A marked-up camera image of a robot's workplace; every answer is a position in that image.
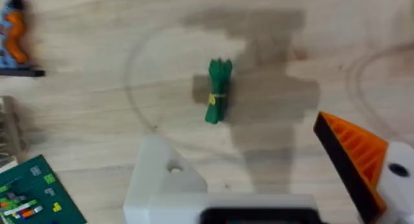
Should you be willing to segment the white orange left gripper right finger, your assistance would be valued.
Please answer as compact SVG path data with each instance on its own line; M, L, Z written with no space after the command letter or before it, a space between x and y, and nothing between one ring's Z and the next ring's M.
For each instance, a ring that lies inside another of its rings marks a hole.
M320 111L313 127L361 223L413 224L413 147Z

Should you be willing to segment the bare white left gripper left finger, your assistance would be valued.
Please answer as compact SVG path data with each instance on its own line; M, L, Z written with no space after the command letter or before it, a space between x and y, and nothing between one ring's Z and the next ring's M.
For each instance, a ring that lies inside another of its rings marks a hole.
M166 140L142 139L123 205L126 223L198 223L206 181Z

